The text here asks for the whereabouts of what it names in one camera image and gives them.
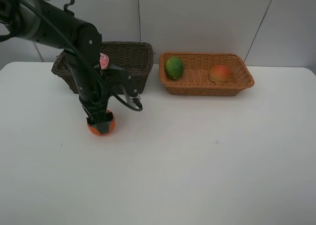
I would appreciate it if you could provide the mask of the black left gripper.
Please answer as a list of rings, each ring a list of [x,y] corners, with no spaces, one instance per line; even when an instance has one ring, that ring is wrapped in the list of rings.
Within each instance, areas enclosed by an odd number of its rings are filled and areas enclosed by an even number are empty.
[[[84,101],[81,97],[79,97],[79,101],[87,114],[86,122],[89,127],[96,124],[95,128],[98,134],[108,134],[114,130],[114,120],[106,121],[108,99],[101,100],[96,104],[91,101]]]

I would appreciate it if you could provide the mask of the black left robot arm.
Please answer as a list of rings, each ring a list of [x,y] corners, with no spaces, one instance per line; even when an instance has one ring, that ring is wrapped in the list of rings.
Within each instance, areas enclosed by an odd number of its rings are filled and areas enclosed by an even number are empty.
[[[21,38],[62,49],[72,77],[79,88],[79,100],[94,134],[105,135],[115,126],[113,113],[107,109],[114,94],[104,81],[100,65],[102,36],[96,27],[59,9],[48,0],[0,0],[0,22],[9,33],[2,42]]]

